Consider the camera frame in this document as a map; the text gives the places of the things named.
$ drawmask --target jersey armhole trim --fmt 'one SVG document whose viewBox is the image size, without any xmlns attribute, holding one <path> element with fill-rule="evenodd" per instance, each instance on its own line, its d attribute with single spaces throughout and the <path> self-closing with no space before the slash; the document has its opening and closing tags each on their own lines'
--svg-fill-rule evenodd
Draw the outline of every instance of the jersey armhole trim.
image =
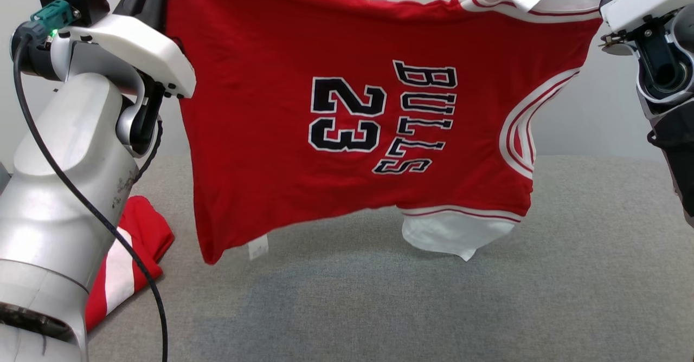
<svg viewBox="0 0 694 362">
<path fill-rule="evenodd" d="M 535 11 L 525 12 L 510 1 L 488 2 L 486 0 L 458 0 L 466 11 L 496 11 L 511 18 L 529 23 L 571 23 L 600 18 L 600 9 L 580 9 L 575 11 Z"/>
<path fill-rule="evenodd" d="M 523 177 L 532 179 L 535 164 L 535 142 L 530 127 L 532 118 L 579 72 L 580 68 L 575 68 L 553 76 L 523 98 L 506 116 L 499 135 L 499 150 L 506 164 Z"/>
</svg>

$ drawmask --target white wall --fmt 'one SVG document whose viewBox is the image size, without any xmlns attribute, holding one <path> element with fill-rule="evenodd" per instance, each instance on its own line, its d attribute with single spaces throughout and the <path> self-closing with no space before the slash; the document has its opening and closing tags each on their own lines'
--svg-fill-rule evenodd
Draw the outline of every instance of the white wall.
<svg viewBox="0 0 694 362">
<path fill-rule="evenodd" d="M 120 0 L 108 1 L 113 8 Z M 0 49 L 5 52 L 4 55 L 0 55 L 3 60 L 0 63 L 0 162 L 12 172 L 15 150 L 28 129 L 17 104 L 15 86 L 12 81 L 10 37 L 16 26 L 40 9 L 40 3 L 39 0 L 0 0 L 0 9 L 4 9 L 3 22 L 0 23 Z M 60 87 L 60 83 L 43 80 L 36 76 L 24 76 L 23 80 L 29 107 L 34 117 L 37 117 L 52 98 L 53 90 Z M 164 137 L 159 153 L 188 154 L 188 139 L 183 128 L 178 101 L 164 100 L 161 116 L 164 120 Z"/>
<path fill-rule="evenodd" d="M 605 33 L 606 27 L 602 27 L 593 40 L 581 75 L 533 119 L 538 152 L 615 155 L 664 162 L 662 153 L 645 140 L 650 126 L 635 93 L 637 66 L 631 57 L 610 56 L 597 47 L 601 43 L 599 36 Z"/>
</svg>

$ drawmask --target red and white fabric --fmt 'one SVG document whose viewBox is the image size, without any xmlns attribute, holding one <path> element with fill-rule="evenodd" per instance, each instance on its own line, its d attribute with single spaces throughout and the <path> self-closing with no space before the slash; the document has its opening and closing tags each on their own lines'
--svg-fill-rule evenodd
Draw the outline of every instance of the red and white fabric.
<svg viewBox="0 0 694 362">
<path fill-rule="evenodd" d="M 145 197 L 131 197 L 126 202 L 118 231 L 131 244 L 153 278 L 159 278 L 163 272 L 157 263 L 174 242 L 174 234 L 164 217 Z M 123 244 L 115 241 L 101 264 L 87 300 L 87 331 L 94 329 L 106 315 L 146 287 L 147 280 L 142 271 Z"/>
<path fill-rule="evenodd" d="M 602 23 L 597 6 L 524 11 L 538 1 L 169 1 L 198 80 L 181 113 L 206 263 L 386 206 L 409 243 L 463 259 L 509 233 L 530 208 L 531 118 Z"/>
</svg>

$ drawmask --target white stripe trim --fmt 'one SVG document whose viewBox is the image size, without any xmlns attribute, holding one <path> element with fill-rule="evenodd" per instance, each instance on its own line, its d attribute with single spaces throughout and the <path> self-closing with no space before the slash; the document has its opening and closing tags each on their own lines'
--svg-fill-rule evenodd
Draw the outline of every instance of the white stripe trim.
<svg viewBox="0 0 694 362">
<path fill-rule="evenodd" d="M 553 76 L 550 80 L 546 81 L 540 87 L 533 90 L 528 96 L 523 98 L 506 117 L 499 137 L 499 150 L 501 151 L 501 156 L 506 161 L 506 164 L 528 179 L 532 179 L 533 162 L 530 152 L 525 152 L 525 150 L 532 150 L 535 152 L 535 144 L 532 142 L 532 137 L 528 137 L 530 117 L 540 108 L 542 103 L 557 95 L 557 93 L 553 91 L 558 91 L 563 88 L 563 86 L 567 85 L 570 78 L 576 76 L 579 70 L 579 68 L 575 68 Z M 518 134 L 519 131 L 522 131 L 519 137 L 521 139 L 524 155 L 519 155 L 516 151 L 515 140 L 516 134 Z"/>
<path fill-rule="evenodd" d="M 535 165 L 535 155 L 537 151 L 535 150 L 535 139 L 532 137 L 532 124 L 530 120 L 528 120 L 528 135 L 528 142 L 530 143 L 530 164 Z"/>
<path fill-rule="evenodd" d="M 432 206 L 432 207 L 427 207 L 427 208 L 418 208 L 418 209 L 400 209 L 402 214 L 405 216 L 427 216 L 429 214 L 437 214 L 437 213 L 442 213 L 442 212 L 456 212 L 456 213 L 461 213 L 461 214 L 466 214 L 467 216 L 471 216 L 474 218 L 483 218 L 483 219 L 503 219 L 504 221 L 513 221 L 513 222 L 520 222 L 523 220 L 523 216 L 519 216 L 518 214 L 511 213 L 510 211 L 502 211 L 502 210 L 482 210 L 482 209 L 473 209 L 473 208 L 466 208 L 463 206 L 454 206 L 454 205 L 443 205 L 443 206 Z"/>
<path fill-rule="evenodd" d="M 132 246 L 131 235 L 118 228 L 121 236 Z M 106 256 L 106 314 L 111 313 L 134 294 L 132 257 L 119 241 L 115 241 Z"/>
<path fill-rule="evenodd" d="M 601 18 L 597 7 L 577 9 L 573 11 L 533 11 L 525 12 L 517 8 L 510 0 L 488 2 L 486 0 L 458 0 L 466 11 L 482 12 L 496 11 L 530 23 L 570 23 Z"/>
</svg>

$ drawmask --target clothing tag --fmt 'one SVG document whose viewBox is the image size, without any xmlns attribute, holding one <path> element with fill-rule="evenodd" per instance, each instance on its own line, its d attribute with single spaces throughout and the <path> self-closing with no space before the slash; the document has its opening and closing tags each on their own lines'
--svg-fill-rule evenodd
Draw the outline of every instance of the clothing tag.
<svg viewBox="0 0 694 362">
<path fill-rule="evenodd" d="M 251 261 L 267 254 L 268 251 L 270 251 L 270 246 L 267 243 L 267 235 L 248 242 L 248 254 Z"/>
</svg>

